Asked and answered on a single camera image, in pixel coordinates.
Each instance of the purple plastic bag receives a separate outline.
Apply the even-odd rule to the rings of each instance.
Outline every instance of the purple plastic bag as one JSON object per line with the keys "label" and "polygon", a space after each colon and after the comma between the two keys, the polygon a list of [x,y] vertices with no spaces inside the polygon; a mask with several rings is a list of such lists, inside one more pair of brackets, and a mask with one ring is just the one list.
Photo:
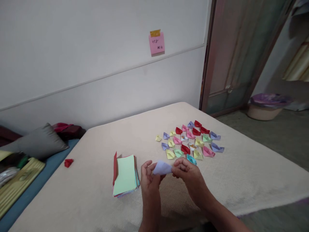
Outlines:
{"label": "purple plastic bag", "polygon": [[264,105],[265,107],[286,106],[293,102],[293,99],[288,95],[275,93],[259,93],[250,98],[253,105]]}

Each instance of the yellow mat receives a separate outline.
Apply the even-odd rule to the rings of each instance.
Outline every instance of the yellow mat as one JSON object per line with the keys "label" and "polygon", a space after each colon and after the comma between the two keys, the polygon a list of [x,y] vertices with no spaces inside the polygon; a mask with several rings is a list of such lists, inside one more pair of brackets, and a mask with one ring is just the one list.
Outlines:
{"label": "yellow mat", "polygon": [[38,161],[35,158],[30,158],[29,162],[18,172],[18,174],[0,188],[0,219],[28,188],[44,167],[45,163]]}

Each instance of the door frame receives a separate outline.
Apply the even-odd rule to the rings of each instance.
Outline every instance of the door frame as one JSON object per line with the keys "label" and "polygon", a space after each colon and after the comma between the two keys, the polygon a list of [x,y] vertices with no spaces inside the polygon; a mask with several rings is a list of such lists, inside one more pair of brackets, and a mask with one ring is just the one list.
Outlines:
{"label": "door frame", "polygon": [[[204,63],[204,71],[203,71],[203,78],[202,78],[202,90],[201,90],[201,97],[200,97],[200,110],[206,113],[208,98],[210,94],[211,82],[213,78],[214,66],[216,62],[216,54],[217,49],[219,47],[219,28],[220,23],[222,21],[222,13],[224,10],[225,2],[229,0],[213,0],[211,5],[211,14],[210,14],[210,25],[208,30],[208,39],[207,39],[207,46],[206,46],[206,55],[205,55],[205,63]],[[258,79],[266,65],[266,62],[270,56],[271,51],[281,33],[281,30],[292,10],[294,3],[296,0],[288,0],[285,2],[285,5],[282,9],[282,12],[279,16],[278,22],[273,30],[271,35],[271,39],[268,41],[266,45],[266,49],[264,50],[261,59],[258,62],[257,69],[254,72],[254,76],[252,78],[251,84],[247,89],[243,101],[232,108],[222,110],[220,112],[211,114],[213,117],[217,117],[220,115],[224,115],[233,111],[237,111],[243,107],[246,107],[251,94],[258,82]]]}

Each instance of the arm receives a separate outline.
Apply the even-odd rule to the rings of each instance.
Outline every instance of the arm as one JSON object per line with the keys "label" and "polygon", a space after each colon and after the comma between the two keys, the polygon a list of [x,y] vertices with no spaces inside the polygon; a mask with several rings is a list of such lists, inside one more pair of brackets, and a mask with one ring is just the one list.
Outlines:
{"label": "arm", "polygon": [[218,231],[250,231],[211,194],[199,168],[185,158],[177,159],[172,168],[173,176],[183,179],[193,202]]}
{"label": "arm", "polygon": [[153,175],[157,163],[149,160],[141,166],[141,188],[143,198],[143,220],[139,228],[142,231],[158,231],[161,217],[161,198],[159,185],[165,177]]}

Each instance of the bed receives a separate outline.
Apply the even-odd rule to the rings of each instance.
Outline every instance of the bed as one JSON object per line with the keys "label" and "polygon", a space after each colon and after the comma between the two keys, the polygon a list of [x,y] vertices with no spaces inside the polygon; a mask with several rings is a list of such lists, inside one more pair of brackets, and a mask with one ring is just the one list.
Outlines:
{"label": "bed", "polygon": [[[91,128],[59,166],[10,231],[134,231],[142,219],[141,189],[113,198],[113,156],[134,154],[137,166],[168,160],[156,142],[189,121],[221,135],[225,147],[197,165],[214,196],[235,215],[293,203],[309,196],[309,173],[278,153],[185,102]],[[193,227],[206,219],[182,180],[167,175],[160,185],[161,231]]]}

